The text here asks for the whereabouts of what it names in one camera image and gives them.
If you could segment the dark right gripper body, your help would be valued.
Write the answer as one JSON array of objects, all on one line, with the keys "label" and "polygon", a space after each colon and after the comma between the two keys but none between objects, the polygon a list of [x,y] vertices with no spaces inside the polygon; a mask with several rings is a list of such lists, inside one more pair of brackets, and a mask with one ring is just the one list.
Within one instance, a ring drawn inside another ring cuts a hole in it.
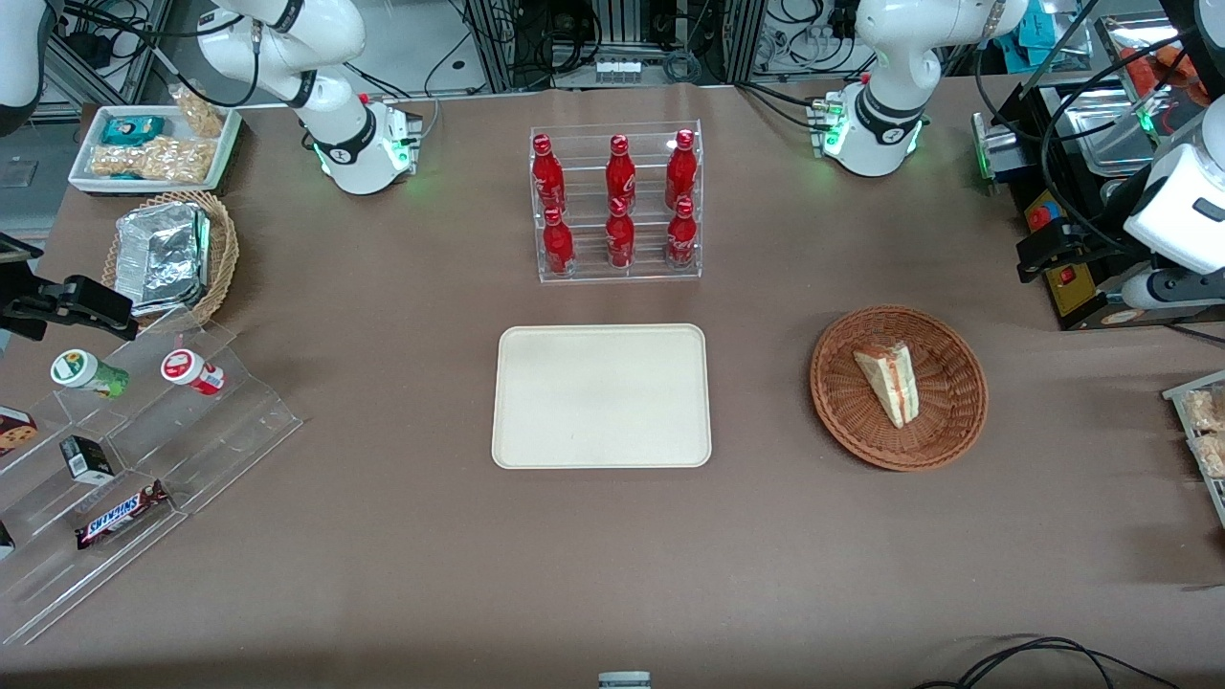
[{"label": "dark right gripper body", "polygon": [[18,318],[16,308],[23,297],[39,297],[44,280],[37,278],[31,260],[43,257],[43,249],[1,235],[1,327],[22,340],[39,342],[45,336],[47,322],[37,318]]}]

